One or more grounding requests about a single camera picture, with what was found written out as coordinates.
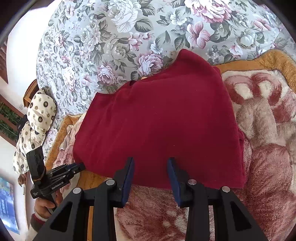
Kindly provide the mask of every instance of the red fleece cloth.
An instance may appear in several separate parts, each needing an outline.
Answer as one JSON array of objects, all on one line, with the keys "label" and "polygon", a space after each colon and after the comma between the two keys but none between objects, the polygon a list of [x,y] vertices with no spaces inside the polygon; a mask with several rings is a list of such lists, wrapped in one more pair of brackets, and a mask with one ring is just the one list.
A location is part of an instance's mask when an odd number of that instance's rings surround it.
[{"label": "red fleece cloth", "polygon": [[245,183],[244,138],[220,71],[188,50],[159,74],[97,93],[75,139],[75,161],[105,177],[133,157],[134,184],[171,189],[175,157],[207,187]]}]

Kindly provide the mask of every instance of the person's hand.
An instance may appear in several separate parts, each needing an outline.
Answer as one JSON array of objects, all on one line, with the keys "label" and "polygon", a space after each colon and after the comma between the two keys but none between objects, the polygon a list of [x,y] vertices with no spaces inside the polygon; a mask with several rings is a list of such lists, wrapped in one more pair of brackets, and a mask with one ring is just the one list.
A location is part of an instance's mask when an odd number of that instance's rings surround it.
[{"label": "person's hand", "polygon": [[[57,195],[56,203],[57,203],[57,206],[59,206],[60,203],[63,201],[63,196],[60,190],[56,191],[56,195]],[[53,204],[52,202],[38,197],[35,201],[34,210],[36,213],[40,215],[40,217],[48,219],[51,216],[51,213],[48,211],[47,208],[54,208],[54,207],[55,207],[55,204]]]},{"label": "person's hand", "polygon": [[23,184],[26,184],[26,179],[27,179],[27,174],[21,174],[18,179],[17,182],[19,183],[20,186],[22,186]]}]

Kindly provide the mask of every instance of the red sleeve cuff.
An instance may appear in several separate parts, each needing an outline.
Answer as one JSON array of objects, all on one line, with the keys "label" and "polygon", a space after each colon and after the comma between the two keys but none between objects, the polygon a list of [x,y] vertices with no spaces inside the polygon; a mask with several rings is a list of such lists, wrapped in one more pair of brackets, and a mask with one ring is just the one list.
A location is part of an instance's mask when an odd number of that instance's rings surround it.
[{"label": "red sleeve cuff", "polygon": [[41,229],[44,223],[45,222],[37,218],[35,214],[32,214],[31,226],[36,232],[38,232]]}]

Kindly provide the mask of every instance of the blue poster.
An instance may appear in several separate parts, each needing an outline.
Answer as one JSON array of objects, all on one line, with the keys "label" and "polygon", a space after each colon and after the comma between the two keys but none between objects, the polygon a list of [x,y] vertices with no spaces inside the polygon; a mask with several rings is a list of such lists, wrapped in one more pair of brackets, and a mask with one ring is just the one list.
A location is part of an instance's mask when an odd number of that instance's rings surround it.
[{"label": "blue poster", "polygon": [[13,186],[3,178],[0,178],[0,218],[7,230],[20,234],[15,219]]}]

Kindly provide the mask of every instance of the floral fabric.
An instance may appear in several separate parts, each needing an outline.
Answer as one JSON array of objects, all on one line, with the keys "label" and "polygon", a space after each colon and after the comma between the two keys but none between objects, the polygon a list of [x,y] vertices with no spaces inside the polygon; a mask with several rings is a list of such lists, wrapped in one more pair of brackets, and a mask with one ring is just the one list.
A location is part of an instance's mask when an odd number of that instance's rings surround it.
[{"label": "floral fabric", "polygon": [[296,43],[285,27],[274,40],[271,49],[279,49],[285,52],[296,62]]},{"label": "floral fabric", "polygon": [[[270,49],[279,19],[251,0],[64,0],[39,47],[37,80],[61,119],[85,112],[95,93],[113,93],[169,66],[182,48],[211,65],[254,59]],[[180,82],[180,89],[186,88]]]}]

